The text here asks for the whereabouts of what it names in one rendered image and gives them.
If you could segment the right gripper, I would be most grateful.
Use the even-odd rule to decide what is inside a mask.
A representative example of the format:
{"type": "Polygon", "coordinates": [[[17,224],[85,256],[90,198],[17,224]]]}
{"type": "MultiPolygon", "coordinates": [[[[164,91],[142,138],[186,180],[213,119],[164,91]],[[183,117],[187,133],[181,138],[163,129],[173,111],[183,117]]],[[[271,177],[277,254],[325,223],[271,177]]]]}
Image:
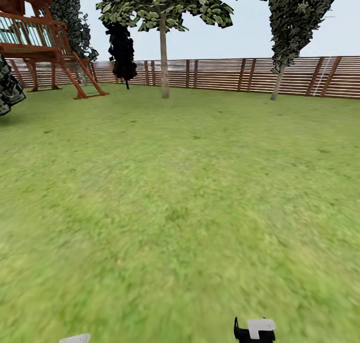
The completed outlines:
{"type": "Polygon", "coordinates": [[[239,328],[238,322],[234,321],[234,336],[239,343],[273,343],[276,340],[275,332],[268,330],[260,330],[259,339],[251,339],[249,329],[239,328]]]}

